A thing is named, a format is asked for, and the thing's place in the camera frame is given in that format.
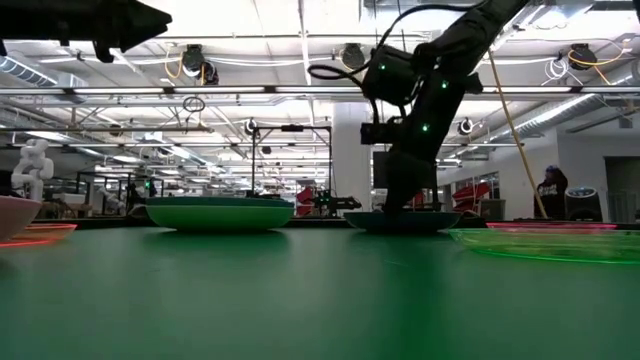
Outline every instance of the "green bowl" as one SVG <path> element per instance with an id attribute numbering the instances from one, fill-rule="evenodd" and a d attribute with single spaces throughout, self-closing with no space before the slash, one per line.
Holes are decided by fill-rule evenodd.
<path id="1" fill-rule="evenodd" d="M 149 217 L 158 226 L 188 232 L 252 232 L 285 225 L 293 204 L 284 200 L 225 197 L 147 199 Z"/>
<path id="2" fill-rule="evenodd" d="M 455 229 L 449 234 L 479 253 L 574 262 L 640 264 L 640 231 Z"/>

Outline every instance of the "cable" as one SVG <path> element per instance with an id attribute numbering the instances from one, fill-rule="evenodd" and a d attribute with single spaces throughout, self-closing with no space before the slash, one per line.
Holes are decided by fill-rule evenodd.
<path id="1" fill-rule="evenodd" d="M 496 80 L 496 88 L 498 89 L 498 94 L 500 94 L 500 101 L 502 102 L 502 109 L 504 110 L 504 114 L 507 117 L 507 123 L 509 123 L 509 127 L 511 128 L 511 135 L 513 135 L 513 139 L 516 141 L 516 146 L 518 147 L 518 151 L 520 152 L 520 157 L 522 158 L 522 164 L 524 165 L 524 169 L 527 172 L 527 176 L 529 177 L 529 184 L 531 184 L 531 189 L 533 190 L 533 195 L 538 203 L 538 207 L 540 208 L 540 212 L 545 219 L 548 219 L 547 211 L 544 209 L 544 204 L 542 203 L 542 199 L 540 198 L 540 194 L 538 193 L 538 189 L 536 184 L 533 182 L 533 176 L 531 175 L 531 169 L 529 168 L 529 162 L 527 161 L 527 156 L 522 149 L 522 144 L 520 144 L 520 135 L 516 131 L 515 126 L 513 125 L 513 120 L 511 119 L 511 115 L 509 114 L 509 107 L 507 107 L 507 102 L 504 99 L 504 93 L 502 92 L 502 85 L 500 84 L 500 77 L 498 76 L 498 69 L 496 68 L 496 64 L 493 62 L 493 54 L 491 51 L 489 53 L 489 60 L 491 61 L 491 69 L 493 70 L 493 77 Z"/>
<path id="2" fill-rule="evenodd" d="M 165 59 L 168 59 L 168 58 L 169 58 L 169 52 L 171 52 L 170 50 L 171 50 L 171 49 L 167 49 L 167 56 L 165 57 Z M 169 71 L 169 63 L 168 63 L 168 62 L 165 62 L 165 63 L 164 63 L 164 71 L 165 71 L 165 72 L 167 73 L 167 75 L 168 75 L 170 78 L 172 78 L 172 79 L 177 79 L 177 78 L 179 78 L 179 77 L 180 77 L 180 74 L 182 74 L 182 55 L 183 55 L 183 53 L 181 52 L 181 53 L 180 53 L 180 60 L 178 60 L 178 61 L 179 61 L 179 64 L 178 64 L 178 74 L 173 74 L 171 71 Z"/>
<path id="3" fill-rule="evenodd" d="M 385 41 L 387 41 L 387 38 L 389 37 L 389 35 L 391 35 L 391 32 L 393 31 L 393 27 L 396 26 L 396 24 L 398 22 L 400 22 L 402 19 L 404 19 L 405 17 L 407 17 L 407 16 L 409 16 L 411 14 L 414 14 L 414 13 L 419 12 L 419 11 L 424 11 L 424 10 L 446 10 L 446 11 L 455 11 L 455 12 L 466 12 L 466 11 L 472 10 L 472 9 L 484 4 L 485 1 L 482 1 L 480 3 L 477 3 L 475 5 L 471 5 L 471 6 L 439 5 L 439 4 L 426 4 L 426 5 L 414 6 L 411 9 L 403 12 L 400 16 L 398 16 L 393 21 L 391 26 L 382 35 L 382 38 L 380 38 L 380 42 L 378 42 L 376 48 L 373 50 L 372 57 L 374 56 L 376 49 L 379 49 L 382 45 L 384 45 Z M 368 68 L 370 62 L 371 62 L 371 59 L 369 59 L 367 62 L 365 62 L 364 65 L 362 65 L 361 67 L 359 67 L 359 68 L 357 68 L 357 69 L 355 69 L 355 70 L 353 70 L 353 71 L 351 71 L 349 73 L 347 73 L 344 70 L 335 68 L 333 66 L 326 66 L 326 65 L 311 65 L 307 69 L 307 72 L 311 76 L 313 76 L 314 78 L 321 79 L 321 80 L 349 79 L 349 80 L 353 81 L 352 79 L 355 79 L 353 76 L 361 73 L 366 68 Z M 337 74 L 337 75 L 322 75 L 322 74 L 318 74 L 316 72 L 317 70 L 324 70 L 324 71 L 328 71 L 328 72 L 333 72 L 334 74 Z"/>
<path id="4" fill-rule="evenodd" d="M 623 43 L 622 43 L 622 49 L 620 49 L 620 54 L 618 54 L 618 56 L 614 57 L 613 59 L 606 60 L 606 61 L 601 61 L 601 62 L 595 62 L 595 63 L 592 63 L 592 62 L 587 62 L 587 61 L 578 60 L 578 59 L 574 58 L 573 56 L 571 56 L 571 55 L 575 52 L 575 50 L 571 50 L 571 51 L 569 51 L 569 53 L 567 54 L 567 57 L 569 58 L 569 60 L 571 60 L 571 61 L 573 61 L 573 62 L 575 62 L 575 63 L 578 63 L 578 64 L 580 64 L 580 65 L 587 65 L 587 66 L 602 66 L 602 65 L 607 65 L 607 64 L 610 64 L 610 63 L 612 63 L 612 62 L 614 62 L 614 61 L 618 61 L 618 60 L 620 60 L 620 58 L 622 57 L 622 55 L 625 53 L 625 50 L 626 50 L 626 44 L 627 44 L 626 42 L 623 42 Z"/>
<path id="5" fill-rule="evenodd" d="M 600 71 L 600 68 L 597 66 L 593 67 L 596 72 L 598 73 L 598 75 L 600 75 L 600 77 L 602 78 L 602 80 L 604 80 L 605 83 L 607 83 L 607 85 L 611 86 L 611 83 L 609 82 L 609 79 L 607 79 L 606 76 L 604 76 L 604 74 L 602 73 L 602 71 Z"/>

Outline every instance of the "yellow cable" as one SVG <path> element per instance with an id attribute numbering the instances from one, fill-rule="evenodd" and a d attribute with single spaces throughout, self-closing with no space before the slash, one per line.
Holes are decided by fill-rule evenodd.
<path id="1" fill-rule="evenodd" d="M 536 202 L 538 203 L 538 207 L 540 207 L 540 212 L 542 213 L 542 217 L 548 219 L 547 211 L 544 209 L 544 205 L 542 204 L 542 199 L 540 198 L 540 194 L 538 194 L 538 189 L 536 188 L 536 184 L 533 182 L 533 176 L 531 175 L 531 169 L 529 168 L 529 162 L 527 161 L 527 156 L 524 154 L 524 150 L 522 149 L 522 144 L 520 144 L 520 136 L 516 131 L 515 126 L 513 126 L 513 120 L 511 120 L 511 115 L 509 114 L 509 109 L 507 108 L 507 102 L 504 100 L 504 94 L 502 93 L 502 85 L 500 85 L 500 78 L 498 77 L 498 70 L 496 69 L 496 63 L 493 61 L 493 54 L 489 51 L 489 60 L 491 61 L 491 69 L 493 70 L 493 77 L 496 79 L 496 88 L 498 89 L 498 94 L 500 94 L 500 101 L 502 102 L 502 109 L 504 110 L 504 114 L 507 117 L 507 123 L 509 123 L 509 127 L 511 128 L 511 135 L 513 135 L 513 139 L 516 141 L 516 146 L 518 146 L 518 151 L 520 152 L 520 157 L 522 158 L 522 164 L 524 165 L 524 169 L 527 172 L 527 176 L 529 177 L 529 183 L 531 184 L 531 189 L 533 190 L 533 196 L 536 198 Z"/>
<path id="2" fill-rule="evenodd" d="M 167 59 L 169 58 L 169 52 L 170 51 L 167 50 L 167 57 L 166 57 Z M 174 75 L 174 74 L 171 73 L 171 71 L 169 71 L 169 62 L 168 61 L 165 61 L 165 63 L 164 63 L 164 71 L 172 79 L 177 79 L 177 78 L 180 77 L 180 74 L 182 74 L 182 55 L 183 54 L 184 54 L 183 52 L 180 53 L 180 63 L 178 64 L 178 74 Z"/>
<path id="3" fill-rule="evenodd" d="M 600 75 L 600 77 L 602 78 L 602 80 L 604 80 L 604 82 L 607 83 L 607 85 L 611 85 L 611 83 L 609 82 L 609 79 L 607 79 L 606 76 L 604 76 L 604 74 L 602 73 L 602 71 L 600 71 L 600 69 L 597 66 L 593 67 L 594 69 L 596 69 L 596 71 L 598 72 L 598 75 Z"/>
<path id="4" fill-rule="evenodd" d="M 575 62 L 575 63 L 578 63 L 578 64 L 580 64 L 580 65 L 587 65 L 587 66 L 602 66 L 602 65 L 607 65 L 607 64 L 610 64 L 610 63 L 612 63 L 612 62 L 614 62 L 614 61 L 620 60 L 620 58 L 621 58 L 621 57 L 622 57 L 622 55 L 624 54 L 624 50 L 625 50 L 626 45 L 627 45 L 627 44 L 623 42 L 623 43 L 622 43 L 622 50 L 620 50 L 620 54 L 618 54 L 618 56 L 614 57 L 613 59 L 609 59 L 609 60 L 607 60 L 607 61 L 601 61 L 601 62 L 597 62 L 597 63 L 590 63 L 590 62 L 587 62 L 587 61 L 578 60 L 578 59 L 575 59 L 573 56 L 571 56 L 571 54 L 573 54 L 573 53 L 575 52 L 574 50 L 569 51 L 569 53 L 567 54 L 567 57 L 568 57 L 571 61 L 573 61 L 573 62 Z"/>

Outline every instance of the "person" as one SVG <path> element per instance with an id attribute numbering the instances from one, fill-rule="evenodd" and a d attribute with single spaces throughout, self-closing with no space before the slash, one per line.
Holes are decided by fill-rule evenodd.
<path id="1" fill-rule="evenodd" d="M 566 210 L 564 206 L 564 192 L 569 186 L 567 177 L 560 168 L 555 165 L 547 167 L 544 174 L 544 181 L 538 185 L 538 194 L 547 216 L 553 220 L 564 220 Z M 536 199 L 533 199 L 534 216 L 542 218 L 542 211 Z"/>

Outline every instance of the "clear plastic bowl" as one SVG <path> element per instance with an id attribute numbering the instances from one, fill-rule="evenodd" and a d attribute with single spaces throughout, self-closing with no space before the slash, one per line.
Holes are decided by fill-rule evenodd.
<path id="1" fill-rule="evenodd" d="M 640 264 L 640 231 L 454 229 L 457 242 L 480 253 L 580 262 Z"/>
<path id="2" fill-rule="evenodd" d="M 69 236 L 77 226 L 76 224 L 32 224 L 11 237 L 9 241 L 0 243 L 0 248 L 50 244 Z"/>

